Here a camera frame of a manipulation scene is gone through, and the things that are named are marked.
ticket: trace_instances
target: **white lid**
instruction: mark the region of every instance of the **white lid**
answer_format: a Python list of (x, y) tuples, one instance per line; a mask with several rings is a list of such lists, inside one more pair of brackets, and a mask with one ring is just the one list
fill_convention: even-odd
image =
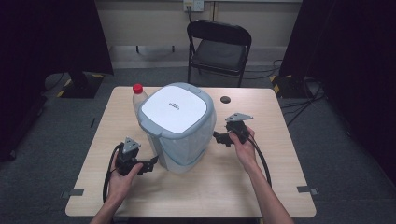
[(183, 133), (205, 114), (206, 103), (190, 91), (166, 86), (148, 98), (142, 112), (165, 130)]

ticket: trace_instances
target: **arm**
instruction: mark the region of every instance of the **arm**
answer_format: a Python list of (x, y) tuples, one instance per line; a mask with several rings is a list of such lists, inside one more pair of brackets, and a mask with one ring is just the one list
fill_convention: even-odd
[[(91, 224), (107, 224), (110, 223), (111, 218), (117, 212), (117, 209), (122, 205), (128, 191), (131, 187), (132, 180), (142, 168), (143, 164), (138, 163), (135, 165), (128, 175), (122, 176), (117, 171), (111, 173), (109, 185), (108, 185), (108, 196), (102, 208), (92, 219)], [(115, 159), (111, 165), (111, 170), (116, 167)]]
[[(254, 131), (249, 127), (247, 127), (247, 129), (251, 135), (250, 139), (252, 139), (254, 137)], [(254, 146), (251, 145), (249, 141), (246, 141), (245, 144), (241, 144), (235, 133), (230, 133), (230, 138), (235, 144), (235, 151), (238, 159), (250, 177), (264, 223), (294, 223), (288, 211), (286, 211), (285, 207), (276, 197), (274, 191), (266, 181), (262, 169), (257, 164)]]

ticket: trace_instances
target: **gray carpet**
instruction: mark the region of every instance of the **gray carpet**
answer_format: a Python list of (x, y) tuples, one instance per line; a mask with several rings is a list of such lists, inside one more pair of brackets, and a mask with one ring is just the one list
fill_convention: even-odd
[[(253, 66), (265, 70), (272, 66)], [(25, 135), (15, 161), (0, 163), (0, 223), (88, 223), (89, 217), (68, 217), (61, 193), (74, 187), (79, 170), (116, 86), (164, 86), (187, 81), (187, 68), (118, 69), (106, 76), (94, 99), (56, 98), (68, 79), (48, 78), (49, 98), (42, 114)], [(237, 79), (194, 71), (197, 86), (235, 87)], [(246, 72), (246, 78), (270, 73)], [(242, 87), (272, 88), (269, 78), (245, 79)], [(315, 91), (316, 83), (310, 83)], [(279, 99), (281, 105), (305, 99)], [(298, 107), (283, 109), (292, 112)], [(296, 113), (285, 115), (289, 122)], [(340, 116), (326, 100), (314, 102), (289, 126), (306, 181), (318, 189), (317, 215), (296, 223), (396, 223), (396, 190), (373, 158), (347, 135)], [(140, 223), (183, 223), (174, 219), (140, 219)], [(245, 223), (245, 220), (195, 219), (192, 223)]]

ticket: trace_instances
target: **gray bin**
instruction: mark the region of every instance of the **gray bin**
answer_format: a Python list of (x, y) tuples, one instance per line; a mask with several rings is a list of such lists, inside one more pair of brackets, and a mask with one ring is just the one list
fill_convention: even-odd
[(201, 159), (216, 124), (211, 97), (187, 83), (173, 83), (150, 95), (137, 117), (160, 165), (177, 174)]

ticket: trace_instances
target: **logo on lid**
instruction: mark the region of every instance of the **logo on lid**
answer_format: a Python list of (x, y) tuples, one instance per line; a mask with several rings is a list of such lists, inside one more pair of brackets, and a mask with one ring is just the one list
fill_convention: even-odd
[(169, 105), (171, 105), (172, 107), (176, 108), (177, 110), (179, 110), (179, 109), (180, 109), (180, 108), (178, 107), (178, 105), (177, 105), (177, 104), (175, 104), (175, 103), (169, 103)]

